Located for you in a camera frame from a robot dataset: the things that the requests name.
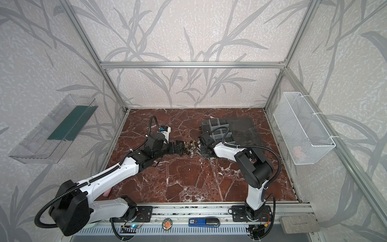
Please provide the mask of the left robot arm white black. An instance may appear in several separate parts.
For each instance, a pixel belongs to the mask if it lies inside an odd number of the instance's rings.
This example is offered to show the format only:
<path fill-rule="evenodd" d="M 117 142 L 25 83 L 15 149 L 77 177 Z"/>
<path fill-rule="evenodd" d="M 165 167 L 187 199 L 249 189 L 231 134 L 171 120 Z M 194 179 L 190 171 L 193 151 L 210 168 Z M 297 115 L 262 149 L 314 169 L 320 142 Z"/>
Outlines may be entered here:
<path fill-rule="evenodd" d="M 166 131 L 153 133 L 116 165 L 77 183 L 64 182 L 56 197 L 38 211 L 35 225 L 44 229 L 59 228 L 63 235 L 71 236 L 90 223 L 124 216 L 130 207 L 134 207 L 129 198 L 102 202 L 96 199 L 121 181 L 152 166 L 164 155 L 183 155 L 185 142 L 169 141 L 168 138 Z"/>

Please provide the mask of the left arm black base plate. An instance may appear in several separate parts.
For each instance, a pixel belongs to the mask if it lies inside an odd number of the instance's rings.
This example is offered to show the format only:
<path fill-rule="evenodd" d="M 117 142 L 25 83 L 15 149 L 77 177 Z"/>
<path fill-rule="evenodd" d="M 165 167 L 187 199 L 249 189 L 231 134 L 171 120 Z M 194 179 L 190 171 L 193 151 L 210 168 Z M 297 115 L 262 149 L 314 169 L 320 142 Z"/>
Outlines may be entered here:
<path fill-rule="evenodd" d="M 123 215 L 125 222 L 148 223 L 151 220 L 153 206 L 131 206 Z"/>

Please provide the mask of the grey compartment organizer box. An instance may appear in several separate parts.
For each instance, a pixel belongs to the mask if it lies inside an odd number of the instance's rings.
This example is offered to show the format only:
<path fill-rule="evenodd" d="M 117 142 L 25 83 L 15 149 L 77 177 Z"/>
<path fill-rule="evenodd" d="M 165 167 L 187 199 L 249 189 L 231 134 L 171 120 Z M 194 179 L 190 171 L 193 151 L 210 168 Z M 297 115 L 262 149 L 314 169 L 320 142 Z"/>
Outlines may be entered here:
<path fill-rule="evenodd" d="M 226 131 L 225 142 L 231 144 L 242 143 L 242 131 L 239 128 L 238 118 L 215 118 L 201 121 L 203 132 L 211 133 L 210 136 L 215 141 L 222 141 Z"/>

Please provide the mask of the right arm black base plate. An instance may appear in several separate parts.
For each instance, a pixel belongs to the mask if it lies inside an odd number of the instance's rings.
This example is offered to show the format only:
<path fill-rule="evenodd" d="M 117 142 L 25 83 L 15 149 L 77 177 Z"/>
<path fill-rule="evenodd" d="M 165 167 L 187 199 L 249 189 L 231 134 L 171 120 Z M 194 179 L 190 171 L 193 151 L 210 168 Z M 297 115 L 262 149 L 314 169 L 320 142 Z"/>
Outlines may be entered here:
<path fill-rule="evenodd" d="M 234 205 L 228 210 L 233 222 L 269 222 L 272 219 L 272 210 L 269 205 L 263 205 L 253 210 L 248 205 Z"/>

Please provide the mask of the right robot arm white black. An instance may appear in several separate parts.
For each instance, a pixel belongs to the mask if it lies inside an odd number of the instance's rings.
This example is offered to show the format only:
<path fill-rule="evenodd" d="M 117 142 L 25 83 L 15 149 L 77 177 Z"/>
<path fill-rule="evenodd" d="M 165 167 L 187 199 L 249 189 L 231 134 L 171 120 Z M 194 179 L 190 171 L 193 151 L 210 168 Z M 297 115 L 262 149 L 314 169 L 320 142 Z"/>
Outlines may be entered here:
<path fill-rule="evenodd" d="M 225 158 L 237 163 L 245 181 L 248 196 L 245 201 L 247 217 L 258 219 L 265 205 L 265 191 L 282 170 L 280 156 L 270 148 L 259 145 L 235 145 L 216 141 L 205 132 L 199 136 L 200 154 L 208 158 Z"/>

